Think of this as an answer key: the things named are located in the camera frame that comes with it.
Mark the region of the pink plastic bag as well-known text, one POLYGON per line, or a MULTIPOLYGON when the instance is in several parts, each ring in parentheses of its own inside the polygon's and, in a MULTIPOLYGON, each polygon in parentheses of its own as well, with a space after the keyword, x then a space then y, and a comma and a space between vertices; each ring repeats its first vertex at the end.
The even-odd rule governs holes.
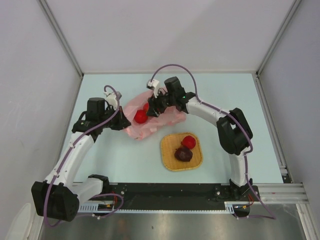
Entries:
POLYGON ((164 126, 173 126, 186 120, 186 114, 183 111, 178 111, 174 106, 170 106, 158 117, 149 116, 145 123, 136 123, 134 116, 138 110, 143 109, 143 105, 152 94, 152 90, 142 92, 132 98, 123 108, 125 117, 131 122, 131 126, 123 131, 134 140, 141 141, 164 126))

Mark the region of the red fake tomato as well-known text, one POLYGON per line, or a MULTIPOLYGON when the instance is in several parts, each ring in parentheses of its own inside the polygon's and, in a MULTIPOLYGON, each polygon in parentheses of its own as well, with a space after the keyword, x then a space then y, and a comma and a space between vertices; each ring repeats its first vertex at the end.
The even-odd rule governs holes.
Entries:
POLYGON ((137 124, 144 124, 148 120, 148 116, 143 109, 139 109, 133 119, 137 124))

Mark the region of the woven bamboo tray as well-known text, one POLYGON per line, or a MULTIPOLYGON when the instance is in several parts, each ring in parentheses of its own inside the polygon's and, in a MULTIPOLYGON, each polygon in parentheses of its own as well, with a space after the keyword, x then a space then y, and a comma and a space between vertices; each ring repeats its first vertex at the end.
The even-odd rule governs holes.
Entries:
POLYGON ((166 135, 160 148, 164 166, 173 172, 193 170, 203 162, 199 139, 190 132, 166 135))

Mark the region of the red fake pomegranate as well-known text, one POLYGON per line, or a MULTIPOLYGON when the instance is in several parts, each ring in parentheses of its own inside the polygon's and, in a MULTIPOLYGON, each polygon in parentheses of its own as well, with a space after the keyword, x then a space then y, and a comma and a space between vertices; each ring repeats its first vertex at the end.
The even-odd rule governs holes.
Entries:
POLYGON ((197 141, 193 136, 187 135, 183 138, 181 144, 191 150, 196 146, 197 141))

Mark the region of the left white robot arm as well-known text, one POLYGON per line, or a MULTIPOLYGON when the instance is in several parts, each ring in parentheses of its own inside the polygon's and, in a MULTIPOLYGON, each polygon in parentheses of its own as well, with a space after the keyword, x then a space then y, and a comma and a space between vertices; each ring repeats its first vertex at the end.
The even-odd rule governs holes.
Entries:
POLYGON ((31 194, 36 212, 45 220, 72 221, 79 207, 93 198, 113 196, 108 177, 92 174, 74 186, 75 176, 85 156, 104 129, 121 131, 131 126, 120 106, 120 97, 91 97, 72 127, 68 147, 44 181, 36 181, 31 194))

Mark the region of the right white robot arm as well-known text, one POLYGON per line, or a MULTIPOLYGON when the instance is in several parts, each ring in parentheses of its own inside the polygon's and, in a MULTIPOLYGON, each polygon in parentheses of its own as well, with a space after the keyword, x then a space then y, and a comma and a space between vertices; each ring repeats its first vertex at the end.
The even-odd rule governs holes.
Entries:
POLYGON ((253 132, 244 113, 239 108, 224 111, 201 101, 196 93, 186 92, 176 76, 168 78, 164 84, 166 91, 162 92, 158 80, 147 82, 146 87, 153 91, 147 100, 147 115, 159 117, 168 107, 175 107, 179 112, 200 117, 217 127, 220 145, 230 159, 230 181, 234 184, 230 194, 235 200, 242 201, 249 194, 247 186, 252 185, 247 154, 253 151, 253 132))

